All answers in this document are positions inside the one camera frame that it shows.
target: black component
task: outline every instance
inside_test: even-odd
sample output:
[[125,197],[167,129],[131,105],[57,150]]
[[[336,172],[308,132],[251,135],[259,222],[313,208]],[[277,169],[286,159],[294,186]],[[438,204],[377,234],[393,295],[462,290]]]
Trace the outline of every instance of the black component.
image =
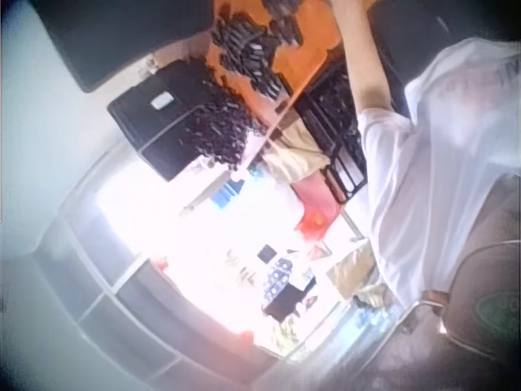
[[275,258],[277,255],[277,252],[273,250],[268,244],[264,246],[259,253],[257,254],[257,257],[263,261],[265,264],[268,264],[269,261]]
[[299,24],[292,14],[279,20],[271,20],[269,30],[280,42],[285,42],[287,45],[301,46],[304,44]]
[[277,108],[275,108],[275,112],[277,114],[280,114],[281,112],[283,112],[285,109],[287,108],[287,101],[282,101],[278,106]]
[[262,0],[262,5],[273,19],[279,20],[285,15],[295,14],[303,1],[304,0]]
[[217,21],[213,41],[225,49],[221,65],[250,78],[253,90],[277,100],[282,83],[270,69],[275,51],[280,44],[276,37],[267,35],[267,28],[259,26],[244,13],[233,14],[229,23]]
[[77,84],[91,92],[136,59],[208,29],[212,0],[32,0]]
[[[295,108],[318,146],[331,159],[323,170],[326,183],[337,202],[346,203],[366,184],[367,175],[345,60],[333,63],[300,96]],[[329,182],[329,176],[339,185],[342,197]]]
[[300,31],[299,24],[297,23],[295,16],[287,15],[284,20],[285,23],[289,26],[289,29],[291,29],[291,36],[295,44],[297,46],[304,45],[304,38],[302,37],[302,32]]

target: black case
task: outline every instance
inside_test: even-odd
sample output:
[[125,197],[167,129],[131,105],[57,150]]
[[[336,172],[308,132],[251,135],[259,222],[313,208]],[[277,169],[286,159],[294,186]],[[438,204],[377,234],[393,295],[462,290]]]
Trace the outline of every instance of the black case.
[[[136,152],[167,181],[199,156],[189,143],[185,123],[211,98],[204,61],[176,61],[112,101],[108,112]],[[151,102],[168,92],[173,101],[161,109]]]

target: orange tray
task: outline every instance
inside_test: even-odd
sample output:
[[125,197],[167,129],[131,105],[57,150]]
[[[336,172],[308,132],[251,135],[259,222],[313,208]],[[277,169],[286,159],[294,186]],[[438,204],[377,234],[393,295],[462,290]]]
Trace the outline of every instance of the orange tray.
[[[215,20],[218,18],[221,6],[225,3],[230,4],[232,15],[235,12],[246,12],[256,23],[264,26],[267,26],[271,19],[267,10],[262,6],[261,0],[216,0],[214,2]],[[272,67],[274,72],[284,76],[293,95],[288,97],[286,94],[281,94],[276,102],[256,93],[252,89],[248,77],[225,70],[219,64],[219,54],[222,49],[213,43],[210,44],[206,59],[208,64],[215,68],[216,79],[221,82],[221,76],[225,76],[230,87],[243,96],[252,112],[268,126],[266,136],[248,138],[240,169],[246,169],[250,165],[284,114],[324,64],[327,51],[340,43],[341,36],[335,17],[324,0],[304,0],[296,13],[296,19],[304,38],[304,44],[301,47],[285,44],[279,46],[275,52]],[[275,108],[283,101],[287,103],[286,108],[280,113],[276,113]]]

